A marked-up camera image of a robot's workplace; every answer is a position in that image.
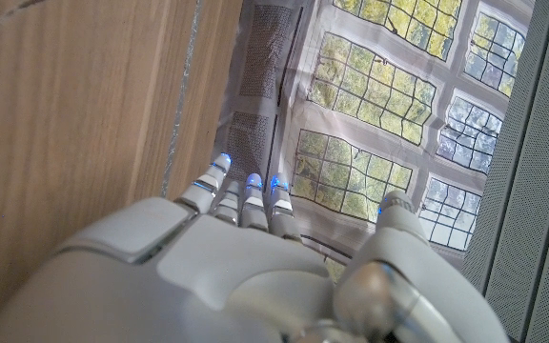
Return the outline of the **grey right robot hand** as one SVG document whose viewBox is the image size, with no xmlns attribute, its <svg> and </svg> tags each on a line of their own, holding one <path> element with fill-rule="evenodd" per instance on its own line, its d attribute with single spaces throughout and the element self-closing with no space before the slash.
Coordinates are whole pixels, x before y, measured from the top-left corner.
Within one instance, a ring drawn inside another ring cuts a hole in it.
<svg viewBox="0 0 549 343">
<path fill-rule="evenodd" d="M 227 180 L 219 155 L 58 246 L 0 312 L 0 342 L 504 342 L 404 192 L 334 278 L 300 239 L 287 179 Z"/>
</svg>

